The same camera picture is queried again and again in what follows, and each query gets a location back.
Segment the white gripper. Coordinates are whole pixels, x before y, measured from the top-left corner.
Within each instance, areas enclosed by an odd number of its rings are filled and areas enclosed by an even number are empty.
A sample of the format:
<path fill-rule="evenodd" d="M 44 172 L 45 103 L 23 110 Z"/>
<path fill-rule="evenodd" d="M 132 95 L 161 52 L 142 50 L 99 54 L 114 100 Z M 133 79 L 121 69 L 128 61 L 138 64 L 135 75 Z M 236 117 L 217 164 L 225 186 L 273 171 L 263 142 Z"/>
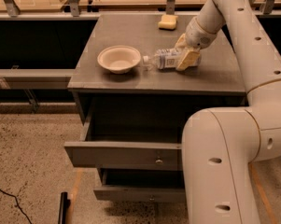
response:
<path fill-rule="evenodd" d="M 185 34 L 176 41 L 175 48 L 183 49 L 176 70 L 184 71 L 197 66 L 201 60 L 200 49 L 208 48 L 216 38 L 217 35 L 206 32 L 194 17 L 188 24 Z"/>

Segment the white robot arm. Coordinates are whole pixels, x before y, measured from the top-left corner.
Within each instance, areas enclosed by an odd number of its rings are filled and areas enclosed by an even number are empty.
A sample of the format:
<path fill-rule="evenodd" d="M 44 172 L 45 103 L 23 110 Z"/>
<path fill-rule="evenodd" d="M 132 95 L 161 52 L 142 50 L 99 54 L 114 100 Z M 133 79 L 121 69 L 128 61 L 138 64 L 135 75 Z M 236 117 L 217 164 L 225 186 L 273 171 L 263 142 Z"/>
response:
<path fill-rule="evenodd" d="M 281 156 L 281 56 L 253 0 L 208 0 L 179 41 L 230 33 L 246 107 L 206 108 L 186 122 L 182 165 L 190 224 L 260 224 L 248 165 Z"/>

